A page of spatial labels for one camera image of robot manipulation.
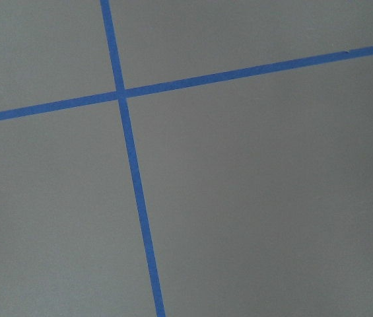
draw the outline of blue stripe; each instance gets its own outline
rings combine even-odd
[[[37,104],[36,106],[29,106],[12,110],[5,110],[0,111],[0,121],[30,116],[32,114],[43,114],[44,112],[86,106],[89,104],[98,104],[100,102],[112,101],[117,99],[118,94],[116,92],[105,92],[104,94],[94,94],[92,96],[48,102],[47,104]]]
[[[135,96],[144,96],[146,94],[156,94],[158,92],[194,87],[199,85],[206,85],[211,83],[217,83],[220,81],[231,81],[232,79],[274,73],[277,71],[286,71],[288,69],[331,63],[334,61],[343,61],[346,59],[370,55],[373,55],[373,46],[367,48],[359,48],[356,50],[349,50],[345,52],[337,52],[312,57],[292,59],[289,61],[281,61],[279,63],[237,69],[235,71],[225,71],[223,73],[215,73],[211,75],[180,79],[178,81],[168,81],[166,83],[131,88],[126,90],[126,97],[130,98]]]
[[[139,215],[139,223],[141,225],[142,239],[145,247],[145,255],[147,257],[148,271],[151,280],[151,288],[153,290],[156,315],[157,317],[165,317],[166,313],[164,311],[160,279],[158,278],[153,240],[151,238],[151,230],[148,221],[147,207],[145,205],[141,175],[139,173],[138,158],[133,138],[131,120],[129,116],[129,108],[127,106],[127,99],[125,96],[125,85],[123,83],[123,75],[121,72],[118,46],[116,41],[116,35],[114,32],[112,15],[110,12],[110,4],[108,3],[108,0],[101,0],[101,9],[102,17],[104,19],[104,28],[106,30],[108,49],[110,52],[110,60],[112,62],[114,82],[116,84],[119,96],[118,100],[121,123],[123,125],[123,133],[125,135],[127,157],[129,159],[133,189],[135,192],[135,199]]]

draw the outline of vertical blue line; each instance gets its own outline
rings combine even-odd
[[[121,123],[123,125],[123,133],[125,135],[127,157],[131,169],[133,182],[133,190],[135,191],[135,199],[138,208],[139,222],[141,224],[142,239],[145,247],[145,255],[147,257],[148,271],[151,280],[151,288],[153,290],[154,304],[157,317],[165,317],[164,304],[160,287],[160,279],[158,278],[157,264],[154,255],[153,240],[151,238],[151,230],[149,227],[147,207],[142,188],[141,175],[139,173],[138,158],[133,139],[133,131],[131,119],[129,116],[129,108],[127,106],[125,84],[121,72],[120,58],[118,46],[116,42],[116,34],[114,32],[112,14],[110,12],[110,4],[108,0],[100,0],[102,18],[104,20],[104,28],[106,30],[107,44],[110,52],[110,60],[112,62],[114,82],[116,84]]]

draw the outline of gray background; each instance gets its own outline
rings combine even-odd
[[[110,1],[127,87],[373,45],[373,1]],[[0,110],[114,90],[99,1],[0,1]],[[167,316],[373,316],[373,56],[129,99]],[[117,102],[0,122],[0,316],[155,316]]]

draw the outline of floor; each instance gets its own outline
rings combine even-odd
[[[1,316],[373,316],[373,1],[0,1]]]

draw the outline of blue line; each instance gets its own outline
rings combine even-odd
[[[92,96],[85,96],[80,98],[61,100],[55,102],[48,102],[46,104],[37,104],[36,106],[29,106],[17,108],[12,110],[0,111],[0,121],[31,116],[32,114],[43,114],[44,112],[57,111],[62,109],[69,109],[74,107],[86,106],[89,104],[98,104],[105,101],[117,100],[118,94],[113,92],[105,92],[104,94],[94,94]]]
[[[125,135],[127,157],[129,159],[129,166],[131,169],[133,190],[135,192],[135,199],[139,215],[139,223],[141,224],[142,239],[145,247],[145,255],[147,257],[148,271],[151,280],[151,288],[153,290],[156,315],[157,317],[165,317],[166,313],[164,311],[160,279],[158,278],[153,240],[151,238],[151,230],[147,215],[147,207],[145,205],[145,197],[143,193],[141,175],[139,173],[138,158],[135,148],[135,141],[133,138],[131,119],[129,116],[129,108],[127,106],[125,85],[123,83],[123,75],[121,72],[120,58],[116,41],[116,35],[114,32],[112,14],[110,11],[110,4],[108,0],[100,0],[100,2],[102,17],[104,20],[104,28],[106,30],[108,50],[110,52],[110,60],[112,62],[114,82],[116,84],[119,96],[118,100],[121,123],[123,126],[123,133]]]
[[[279,63],[237,69],[235,71],[225,71],[223,73],[215,73],[211,75],[180,79],[178,81],[169,81],[166,83],[130,88],[126,90],[126,97],[131,98],[136,96],[144,96],[146,94],[156,94],[158,92],[194,87],[199,85],[206,85],[211,83],[217,83],[220,81],[230,81],[232,79],[274,73],[277,71],[286,71],[288,69],[331,63],[334,61],[343,61],[346,59],[370,55],[373,55],[373,46],[367,48],[359,48],[356,50],[349,50],[345,52],[336,52],[311,57],[304,57],[299,59],[292,59],[288,61],[281,61]]]

